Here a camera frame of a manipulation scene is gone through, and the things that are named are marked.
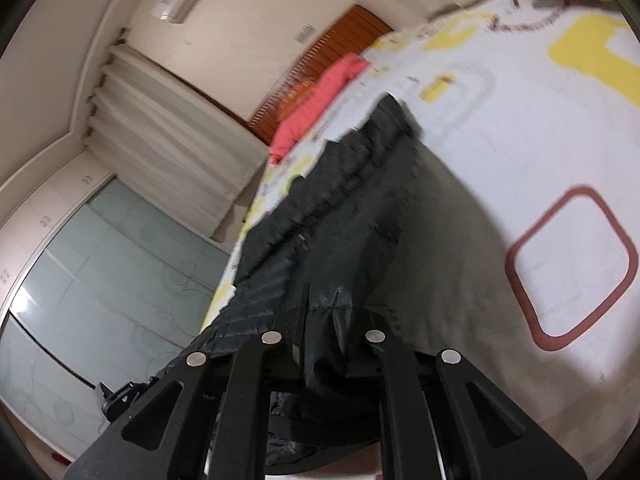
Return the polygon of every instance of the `brown wooden panel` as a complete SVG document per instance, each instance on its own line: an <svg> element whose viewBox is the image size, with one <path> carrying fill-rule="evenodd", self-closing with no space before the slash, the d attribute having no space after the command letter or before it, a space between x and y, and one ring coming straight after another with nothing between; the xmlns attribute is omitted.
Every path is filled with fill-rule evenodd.
<svg viewBox="0 0 640 480"><path fill-rule="evenodd" d="M391 28L361 6L353 6L304 54L289 73L282 76L271 93L248 121L249 129L270 144L278 127L276 111L281 99L296 82L306 77L318 79L324 70L348 52L360 54L376 38Z"/></svg>

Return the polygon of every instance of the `yellow pattern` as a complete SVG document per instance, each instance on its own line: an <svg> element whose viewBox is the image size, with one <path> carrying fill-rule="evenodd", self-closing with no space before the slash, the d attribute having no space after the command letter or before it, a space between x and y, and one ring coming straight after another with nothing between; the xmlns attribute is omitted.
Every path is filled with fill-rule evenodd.
<svg viewBox="0 0 640 480"><path fill-rule="evenodd" d="M311 166L315 161L315 158L308 153L300 157L300 160L297 160L295 164L291 166L289 171L287 171L287 175L282 179L282 187L280 188L280 196L286 197L289 194L289 189L291 188L291 183L297 176L300 176L309 166Z"/></svg>
<svg viewBox="0 0 640 480"><path fill-rule="evenodd" d="M240 229L240 236L246 234L246 232L262 217L262 214L264 213L264 204L266 202L267 199L263 196L254 201L251 205L251 209L249 209L249 212L244 217L244 223Z"/></svg>
<svg viewBox="0 0 640 480"><path fill-rule="evenodd" d="M229 297L233 292L233 277L229 277L224 280L218 288L216 289L216 293L213 295L213 299L211 303L209 303L209 309L207 310L207 315L202 321L202 326L200 327L200 331L202 332L207 326L211 324L211 322L216 318L219 311L228 303Z"/></svg>
<svg viewBox="0 0 640 480"><path fill-rule="evenodd" d="M382 77L384 77L384 75L389 72L389 67L388 66L382 66L380 68L374 68L373 69L373 79L381 79Z"/></svg>
<svg viewBox="0 0 640 480"><path fill-rule="evenodd" d="M406 34L398 34L392 32L381 38L377 38L371 45L373 50L383 50L385 47L389 47L391 52L400 52L409 44L409 38Z"/></svg>
<svg viewBox="0 0 640 480"><path fill-rule="evenodd" d="M371 45L373 50L382 50L385 47L386 43L382 38L377 38L376 41Z"/></svg>
<svg viewBox="0 0 640 480"><path fill-rule="evenodd" d="M558 65L594 77L640 106L640 66L607 48L619 28L629 26L605 14L585 14L549 47L548 54Z"/></svg>
<svg viewBox="0 0 640 480"><path fill-rule="evenodd" d="M456 80L456 76L450 73L443 73L436 77L433 82L420 92L420 99L425 103L433 103L439 98L451 84Z"/></svg>
<svg viewBox="0 0 640 480"><path fill-rule="evenodd" d="M490 20L494 14L490 12L462 12L453 16L447 25L442 27L429 41L427 41L422 49L425 52L429 50L448 50L450 48L457 48L471 39L471 37L478 31L478 20ZM454 32L454 30L461 24L471 22L462 30Z"/></svg>
<svg viewBox="0 0 640 480"><path fill-rule="evenodd" d="M271 179L273 178L273 175L276 173L276 168L277 166L274 166L273 164L267 164L267 167L264 168L264 173L262 174L262 184L268 184Z"/></svg>

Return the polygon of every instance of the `black bracket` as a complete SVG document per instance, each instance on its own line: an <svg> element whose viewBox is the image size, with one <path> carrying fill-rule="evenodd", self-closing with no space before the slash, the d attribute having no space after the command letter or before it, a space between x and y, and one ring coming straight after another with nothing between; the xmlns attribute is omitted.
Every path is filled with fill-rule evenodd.
<svg viewBox="0 0 640 480"><path fill-rule="evenodd" d="M205 470L208 478L263 479L271 392L304 388L307 311L308 284L300 307L235 354L192 352L160 380L110 394L110 413L132 404L65 479L201 480ZM381 317L370 320L362 341L369 360L347 379L355 394L379 397L385 480L585 480L582 467L459 352L413 352ZM345 442L364 442L370 428L346 432Z"/></svg>

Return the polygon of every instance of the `metal screw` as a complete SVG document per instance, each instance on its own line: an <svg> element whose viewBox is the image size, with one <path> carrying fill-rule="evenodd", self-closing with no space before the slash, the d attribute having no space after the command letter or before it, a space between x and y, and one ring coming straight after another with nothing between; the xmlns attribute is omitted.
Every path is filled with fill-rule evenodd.
<svg viewBox="0 0 640 480"><path fill-rule="evenodd" d="M440 357L448 365L457 365L462 359L462 356L455 350L445 350L440 354Z"/></svg>
<svg viewBox="0 0 640 480"><path fill-rule="evenodd" d="M262 342L265 345L275 345L282 341L282 334L280 332L276 332L275 330L271 330L270 332L265 332L262 334Z"/></svg>
<svg viewBox="0 0 640 480"><path fill-rule="evenodd" d="M189 366L201 366L207 361L207 356L202 352L193 352L187 355L187 364Z"/></svg>
<svg viewBox="0 0 640 480"><path fill-rule="evenodd" d="M382 343L386 336L382 330L369 330L364 337L366 337L370 343Z"/></svg>

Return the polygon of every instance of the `brown square pattern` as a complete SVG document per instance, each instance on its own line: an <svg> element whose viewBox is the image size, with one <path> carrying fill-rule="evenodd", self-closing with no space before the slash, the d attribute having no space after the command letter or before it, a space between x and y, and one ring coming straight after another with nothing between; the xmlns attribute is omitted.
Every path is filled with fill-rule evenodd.
<svg viewBox="0 0 640 480"><path fill-rule="evenodd" d="M580 323L574 326L569 332L559 335L551 336L547 334L540 325L538 314L529 299L527 291L524 289L520 277L516 272L515 261L518 252L524 245L529 242L537 232L540 231L552 218L555 216L565 205L567 205L572 199L584 196L587 197L598 206L598 208L606 216L607 221L611 225L613 231L616 233L620 242L625 247L628 254L628 268L622 281L614 288L611 293L600 303L587 317L585 317ZM565 346L571 344L578 339L583 333L590 329L607 311L616 303L617 300L625 293L633 282L636 272L638 272L638 251L633 244L631 238L626 234L622 225L618 222L613 212L609 208L604 199L599 193L589 186L577 186L569 189L560 199L555 202L551 208L548 209L540 219L533 224L533 226L526 231L507 251L507 257L504 263L504 270L507 275L511 288L513 290L518 304L522 309L525 320L531 330L531 336L533 341L541 349L548 352L560 350Z"/></svg>

